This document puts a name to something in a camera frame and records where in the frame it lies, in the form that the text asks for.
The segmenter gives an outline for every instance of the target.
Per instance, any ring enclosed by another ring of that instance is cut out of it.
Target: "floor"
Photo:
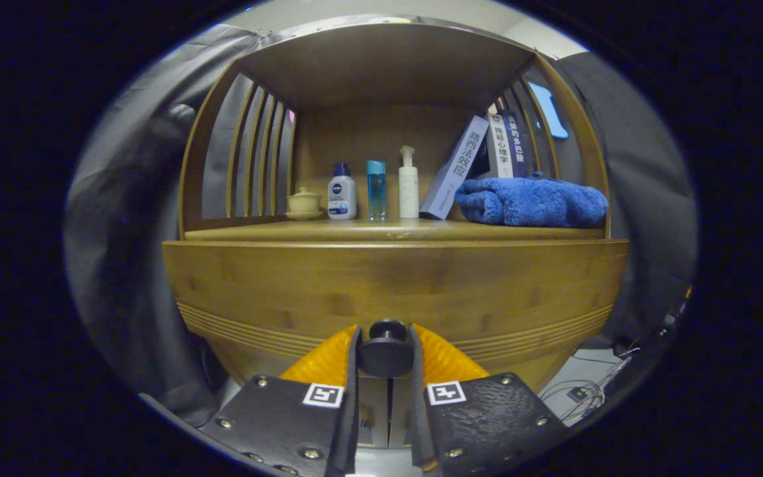
[[[620,359],[611,350],[577,350],[553,380],[543,388],[540,398],[566,426],[572,426],[584,418],[585,411],[599,407],[604,401],[602,389],[624,365],[632,359]],[[574,401],[567,394],[574,388],[585,396]],[[229,378],[221,390],[221,407],[239,392]],[[420,469],[411,466],[411,449],[358,448],[355,455],[355,474],[348,477],[421,477]]]

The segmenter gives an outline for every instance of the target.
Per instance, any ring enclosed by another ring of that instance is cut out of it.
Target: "book spine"
[[[514,177],[527,178],[532,173],[529,172],[529,165],[523,152],[524,148],[517,116],[513,112],[508,112],[503,116],[505,117],[505,127],[508,132],[509,153],[514,164]]]
[[[454,203],[455,191],[464,182],[476,157],[479,145],[487,132],[488,121],[481,117],[473,117],[464,134],[458,139],[454,154],[440,171],[437,172],[432,187],[426,199],[423,199],[420,212],[445,219]]]
[[[513,163],[509,153],[508,132],[505,130],[503,115],[488,115],[490,118],[490,136],[487,151],[490,155],[491,174],[496,178],[512,178]]]

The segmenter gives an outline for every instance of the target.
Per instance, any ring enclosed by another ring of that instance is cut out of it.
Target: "folded towel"
[[[593,187],[541,178],[467,180],[455,193],[464,217],[477,223],[515,227],[596,226],[608,200]]]

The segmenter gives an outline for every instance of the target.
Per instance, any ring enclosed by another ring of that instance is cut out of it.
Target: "shelf top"
[[[451,26],[376,23],[296,36],[237,60],[297,113],[367,103],[483,111],[535,52]]]
[[[272,242],[405,242],[419,240],[602,239],[600,229],[491,226],[469,221],[398,219],[276,221],[185,233],[187,240]]]

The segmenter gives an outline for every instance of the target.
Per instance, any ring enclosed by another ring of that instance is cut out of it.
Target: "teacup lid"
[[[320,194],[308,192],[308,187],[300,187],[299,193],[294,193],[291,197],[318,197]]]

